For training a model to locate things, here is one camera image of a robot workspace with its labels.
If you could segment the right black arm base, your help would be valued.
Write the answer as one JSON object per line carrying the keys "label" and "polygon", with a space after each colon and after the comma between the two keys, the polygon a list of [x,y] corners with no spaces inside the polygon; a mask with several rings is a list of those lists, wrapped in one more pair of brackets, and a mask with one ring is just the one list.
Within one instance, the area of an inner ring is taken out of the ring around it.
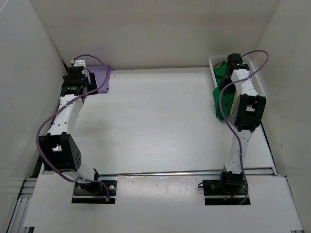
{"label": "right black arm base", "polygon": [[251,204],[242,173],[223,171],[218,179],[202,180],[197,187],[203,189],[206,206]]}

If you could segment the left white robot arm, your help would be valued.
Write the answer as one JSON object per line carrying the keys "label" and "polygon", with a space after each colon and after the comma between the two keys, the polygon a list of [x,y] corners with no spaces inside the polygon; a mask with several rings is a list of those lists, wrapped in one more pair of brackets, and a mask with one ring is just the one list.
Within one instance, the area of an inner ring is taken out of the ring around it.
{"label": "left white robot arm", "polygon": [[44,166],[48,171],[58,170],[69,179],[82,178],[86,181],[85,189],[91,194],[97,194],[102,188],[97,170],[82,162],[81,152],[71,135],[86,96],[70,102],[97,88],[95,75],[86,69],[83,60],[79,60],[68,68],[68,74],[63,80],[59,108],[65,109],[54,117],[47,134],[38,139],[42,152],[54,168],[46,162]]}

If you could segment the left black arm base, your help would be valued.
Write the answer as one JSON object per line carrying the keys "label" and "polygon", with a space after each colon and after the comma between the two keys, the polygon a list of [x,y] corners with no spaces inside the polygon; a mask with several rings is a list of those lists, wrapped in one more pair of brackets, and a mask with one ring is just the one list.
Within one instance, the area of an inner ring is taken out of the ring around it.
{"label": "left black arm base", "polygon": [[108,177],[101,181],[109,191],[109,198],[107,198],[106,189],[101,183],[75,183],[71,203],[115,204],[118,178]]}

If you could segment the purple t shirt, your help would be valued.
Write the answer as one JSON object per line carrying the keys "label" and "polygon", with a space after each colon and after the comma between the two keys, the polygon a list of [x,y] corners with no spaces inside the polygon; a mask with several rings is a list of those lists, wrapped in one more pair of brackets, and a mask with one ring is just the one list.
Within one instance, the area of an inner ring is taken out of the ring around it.
{"label": "purple t shirt", "polygon": [[[106,69],[103,66],[87,66],[90,72],[94,73],[97,87],[99,87],[106,78]],[[108,78],[102,88],[98,90],[98,94],[105,94],[109,91],[109,80],[111,75],[112,67],[108,66]]]}

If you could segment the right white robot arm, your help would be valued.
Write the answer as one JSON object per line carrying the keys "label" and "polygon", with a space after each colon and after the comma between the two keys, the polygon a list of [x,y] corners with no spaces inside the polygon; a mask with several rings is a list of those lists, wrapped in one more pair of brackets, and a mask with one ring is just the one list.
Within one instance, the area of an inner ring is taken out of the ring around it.
{"label": "right white robot arm", "polygon": [[231,151],[225,164],[225,172],[242,174],[241,165],[245,159],[247,146],[253,132],[260,125],[266,97],[262,96],[253,86],[252,71],[238,53],[227,57],[225,74],[220,81],[220,89],[227,87],[223,94],[233,94],[234,100],[226,117],[233,128]]}

